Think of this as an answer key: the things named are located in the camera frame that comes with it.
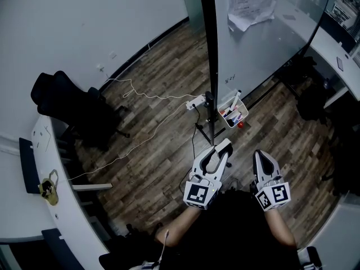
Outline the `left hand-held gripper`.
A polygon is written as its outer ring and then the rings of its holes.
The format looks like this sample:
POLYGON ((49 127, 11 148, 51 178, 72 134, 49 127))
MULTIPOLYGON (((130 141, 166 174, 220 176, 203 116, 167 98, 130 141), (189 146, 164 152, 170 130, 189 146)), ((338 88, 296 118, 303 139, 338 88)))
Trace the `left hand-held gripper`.
POLYGON ((190 180, 186 182, 183 202, 187 206, 207 210, 221 189, 221 177, 225 171, 228 152, 225 152, 215 169, 207 172, 206 166, 215 153, 215 146, 206 148, 193 162, 190 180))

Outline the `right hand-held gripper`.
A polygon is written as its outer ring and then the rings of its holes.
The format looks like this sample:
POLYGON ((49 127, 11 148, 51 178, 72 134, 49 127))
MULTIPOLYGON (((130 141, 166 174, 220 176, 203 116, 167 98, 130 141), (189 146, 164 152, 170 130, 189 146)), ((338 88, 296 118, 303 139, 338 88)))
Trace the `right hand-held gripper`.
POLYGON ((280 175, 279 164, 269 153, 255 150, 253 172, 256 180, 252 181, 250 189, 264 212, 280 208, 291 201, 289 183, 280 175))

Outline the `white divided storage bin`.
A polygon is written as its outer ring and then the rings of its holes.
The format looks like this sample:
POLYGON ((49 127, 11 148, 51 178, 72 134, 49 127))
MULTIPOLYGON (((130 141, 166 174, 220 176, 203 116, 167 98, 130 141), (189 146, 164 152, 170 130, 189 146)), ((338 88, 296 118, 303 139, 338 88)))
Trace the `white divided storage bin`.
MULTIPOLYGON (((228 107, 231 107, 233 99, 234 99, 234 97, 230 98, 229 100, 227 100, 225 103, 223 103, 222 105, 220 105, 217 108, 220 121, 223 122, 223 124, 227 127, 229 127, 229 126, 228 126, 227 122, 225 121, 225 119, 221 116, 220 111, 225 110, 228 107)), ((239 106, 239 110, 242 112, 242 119, 240 120, 240 122, 243 122, 245 120, 245 118, 248 116, 249 112, 248 112, 246 106, 244 105, 244 103, 240 99, 238 99, 236 105, 239 106)))

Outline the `person's right forearm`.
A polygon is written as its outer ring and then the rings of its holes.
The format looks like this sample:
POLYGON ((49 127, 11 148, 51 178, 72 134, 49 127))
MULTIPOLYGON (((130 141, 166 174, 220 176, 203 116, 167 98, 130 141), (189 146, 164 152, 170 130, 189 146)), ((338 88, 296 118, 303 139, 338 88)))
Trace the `person's right forearm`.
POLYGON ((295 248, 296 241, 293 233, 283 220, 277 209, 271 209, 264 213, 269 229, 275 239, 282 245, 295 248))

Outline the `person's left forearm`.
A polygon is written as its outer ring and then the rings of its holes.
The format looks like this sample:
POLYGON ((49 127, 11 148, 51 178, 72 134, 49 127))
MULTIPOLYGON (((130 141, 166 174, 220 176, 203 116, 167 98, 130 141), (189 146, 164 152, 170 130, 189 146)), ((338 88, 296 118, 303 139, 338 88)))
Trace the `person's left forearm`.
POLYGON ((158 242, 175 247, 201 214, 201 209, 187 207, 178 217, 164 226, 155 235, 158 242))

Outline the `black tripod stand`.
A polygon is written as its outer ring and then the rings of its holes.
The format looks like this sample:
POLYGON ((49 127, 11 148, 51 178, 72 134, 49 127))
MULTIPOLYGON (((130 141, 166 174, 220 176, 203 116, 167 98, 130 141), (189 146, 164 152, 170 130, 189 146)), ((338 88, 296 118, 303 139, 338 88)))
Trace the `black tripod stand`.
POLYGON ((205 92, 205 103, 204 103, 204 105, 205 105, 205 108, 207 109, 207 112, 208 112, 208 118, 207 118, 206 121, 208 122, 208 126, 209 126, 209 135, 207 135, 204 132, 202 125, 200 125, 198 122, 195 123, 196 129, 204 136, 206 141, 211 146, 214 146, 215 138, 220 136, 220 134, 222 134, 226 130, 225 127, 223 127, 218 132, 215 132, 215 122, 218 120, 218 118, 217 118, 217 116, 215 114, 215 104, 214 104, 214 102, 215 102, 215 100, 214 100, 214 96, 212 95, 212 93, 209 92, 209 91, 206 91, 205 92))

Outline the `set of coloured marker pens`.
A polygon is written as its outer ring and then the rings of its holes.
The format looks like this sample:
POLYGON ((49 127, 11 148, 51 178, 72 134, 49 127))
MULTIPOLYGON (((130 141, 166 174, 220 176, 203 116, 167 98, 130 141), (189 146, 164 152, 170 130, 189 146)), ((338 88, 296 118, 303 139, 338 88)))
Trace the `set of coloured marker pens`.
POLYGON ((220 111, 221 116, 225 119, 229 127, 233 127, 242 119, 242 112, 239 110, 239 106, 235 106, 233 110, 230 107, 220 111))

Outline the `white power strip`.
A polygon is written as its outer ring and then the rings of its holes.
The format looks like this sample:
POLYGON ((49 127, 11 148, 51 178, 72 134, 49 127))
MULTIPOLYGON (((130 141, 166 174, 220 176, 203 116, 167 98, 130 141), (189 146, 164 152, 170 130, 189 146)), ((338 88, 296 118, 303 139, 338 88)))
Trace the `white power strip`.
POLYGON ((187 110, 191 111, 194 108, 204 104, 205 102, 206 102, 205 96, 199 95, 199 96, 195 97, 193 100, 187 101, 186 108, 187 108, 187 110))

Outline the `white marker pen black cap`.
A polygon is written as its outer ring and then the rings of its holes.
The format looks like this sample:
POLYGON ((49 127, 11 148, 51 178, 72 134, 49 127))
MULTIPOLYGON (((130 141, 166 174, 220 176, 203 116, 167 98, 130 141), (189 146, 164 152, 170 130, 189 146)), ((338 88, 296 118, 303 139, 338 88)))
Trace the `white marker pen black cap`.
POLYGON ((237 93, 236 93, 236 95, 235 95, 235 97, 234 97, 234 99, 233 99, 232 105, 231 105, 231 107, 230 107, 230 110, 231 110, 231 111, 233 111, 233 110, 235 109, 235 106, 236 106, 236 104, 237 104, 237 101, 238 101, 238 99, 240 98, 241 92, 242 92, 241 90, 238 90, 238 91, 237 91, 237 93))

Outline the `person's black shirt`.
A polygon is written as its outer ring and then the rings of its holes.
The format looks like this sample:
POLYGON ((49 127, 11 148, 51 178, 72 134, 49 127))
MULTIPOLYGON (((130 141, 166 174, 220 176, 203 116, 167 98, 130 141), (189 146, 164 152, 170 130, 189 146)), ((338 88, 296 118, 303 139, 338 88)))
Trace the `person's black shirt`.
POLYGON ((275 239, 264 213, 248 192, 220 193, 177 246, 165 246, 160 270, 300 270, 297 247, 275 239))

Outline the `black backpack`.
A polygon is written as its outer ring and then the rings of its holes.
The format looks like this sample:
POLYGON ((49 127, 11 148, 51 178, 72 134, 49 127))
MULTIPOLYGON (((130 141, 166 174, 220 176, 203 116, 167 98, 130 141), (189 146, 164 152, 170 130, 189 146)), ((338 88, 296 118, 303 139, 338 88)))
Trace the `black backpack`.
POLYGON ((301 118, 305 121, 318 121, 327 125, 327 114, 324 106, 331 91, 316 85, 311 85, 303 91, 298 99, 297 110, 301 118))

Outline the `black office chair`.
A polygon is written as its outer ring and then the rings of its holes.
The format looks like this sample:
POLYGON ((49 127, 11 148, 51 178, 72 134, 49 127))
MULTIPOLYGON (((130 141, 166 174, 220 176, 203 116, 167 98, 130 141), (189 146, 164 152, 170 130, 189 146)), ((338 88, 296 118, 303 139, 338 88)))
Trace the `black office chair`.
POLYGON ((89 147, 106 151, 113 134, 130 137, 118 129, 120 112, 128 111, 127 107, 111 107, 98 89, 81 90, 63 71, 41 73, 30 96, 40 114, 69 125, 78 134, 76 138, 89 147))
POLYGON ((99 256, 104 270, 159 270, 164 245, 155 241, 163 224, 158 223, 151 233, 141 232, 127 224, 128 233, 108 241, 110 252, 99 256))
POLYGON ((329 141, 339 143, 331 150, 334 171, 323 175, 322 181, 333 180, 333 195, 350 192, 360 197, 360 120, 333 119, 334 134, 329 141))

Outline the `grey metal desk bar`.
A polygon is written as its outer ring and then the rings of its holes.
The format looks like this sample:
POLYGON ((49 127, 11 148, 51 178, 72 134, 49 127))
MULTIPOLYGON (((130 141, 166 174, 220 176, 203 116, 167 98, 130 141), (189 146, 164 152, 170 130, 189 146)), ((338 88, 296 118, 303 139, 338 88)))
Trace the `grey metal desk bar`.
POLYGON ((72 185, 74 191, 82 192, 82 191, 102 191, 102 190, 109 190, 113 187, 111 183, 104 183, 104 184, 79 184, 79 185, 72 185))

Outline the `white curved desk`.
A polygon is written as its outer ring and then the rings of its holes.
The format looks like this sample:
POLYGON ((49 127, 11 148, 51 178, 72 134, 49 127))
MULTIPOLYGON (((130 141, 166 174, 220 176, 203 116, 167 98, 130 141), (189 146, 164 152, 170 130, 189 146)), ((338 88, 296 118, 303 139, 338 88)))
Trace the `white curved desk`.
POLYGON ((318 28, 310 46, 335 71, 343 84, 343 86, 326 101, 324 108, 330 106, 347 92, 350 92, 355 100, 360 101, 360 67, 358 67, 341 45, 322 28, 318 28), (343 61, 344 71, 338 68, 337 57, 343 61))

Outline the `crumpled printed paper sheet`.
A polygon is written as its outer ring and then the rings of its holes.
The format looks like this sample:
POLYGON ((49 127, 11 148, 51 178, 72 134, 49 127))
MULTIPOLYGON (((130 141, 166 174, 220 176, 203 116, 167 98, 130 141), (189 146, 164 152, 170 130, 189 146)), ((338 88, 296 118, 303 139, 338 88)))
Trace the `crumpled printed paper sheet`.
POLYGON ((245 32, 250 26, 273 20, 277 0, 229 0, 228 27, 230 31, 245 32))

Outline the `black desk panel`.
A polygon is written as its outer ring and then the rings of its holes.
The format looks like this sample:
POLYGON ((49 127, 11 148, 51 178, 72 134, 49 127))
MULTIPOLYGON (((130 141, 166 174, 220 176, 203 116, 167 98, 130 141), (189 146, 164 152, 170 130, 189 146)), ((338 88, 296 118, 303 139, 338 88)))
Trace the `black desk panel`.
POLYGON ((57 228, 43 230, 42 236, 63 270, 84 270, 57 228))
POLYGON ((26 192, 29 194, 40 194, 38 187, 40 181, 35 164, 32 142, 24 138, 19 138, 19 151, 26 192))

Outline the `glass whiteboard black frame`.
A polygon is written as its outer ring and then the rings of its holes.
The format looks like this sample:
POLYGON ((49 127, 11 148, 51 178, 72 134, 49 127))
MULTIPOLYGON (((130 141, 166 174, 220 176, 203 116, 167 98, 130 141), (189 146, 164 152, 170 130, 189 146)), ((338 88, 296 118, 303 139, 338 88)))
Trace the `glass whiteboard black frame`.
POLYGON ((245 32, 230 31, 228 1, 201 0, 216 105, 248 95, 308 47, 329 0, 277 0, 274 19, 245 32))

